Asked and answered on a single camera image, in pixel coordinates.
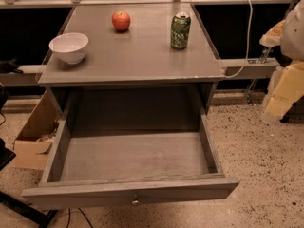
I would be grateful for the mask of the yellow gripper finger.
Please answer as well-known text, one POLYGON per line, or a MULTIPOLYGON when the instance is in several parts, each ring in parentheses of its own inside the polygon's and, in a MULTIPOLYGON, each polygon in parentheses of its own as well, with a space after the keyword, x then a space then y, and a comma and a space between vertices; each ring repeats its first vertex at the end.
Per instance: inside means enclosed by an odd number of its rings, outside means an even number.
POLYGON ((268 86, 268 94, 262 104, 261 120, 275 123, 304 96, 304 62, 297 61, 286 67, 278 67, 268 86))
POLYGON ((265 47, 273 48, 280 45, 282 28, 285 24, 285 21, 282 20, 270 28, 259 40, 259 43, 265 47))

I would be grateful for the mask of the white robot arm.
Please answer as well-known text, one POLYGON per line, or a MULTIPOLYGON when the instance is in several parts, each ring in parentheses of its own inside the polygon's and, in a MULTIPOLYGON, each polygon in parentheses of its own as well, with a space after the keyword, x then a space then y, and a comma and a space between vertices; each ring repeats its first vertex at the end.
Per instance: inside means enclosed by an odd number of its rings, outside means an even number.
POLYGON ((281 71, 274 91, 267 95, 261 115, 266 123, 275 123, 304 96, 304 0, 270 28, 259 43, 268 48, 280 46, 281 53, 292 59, 281 71))

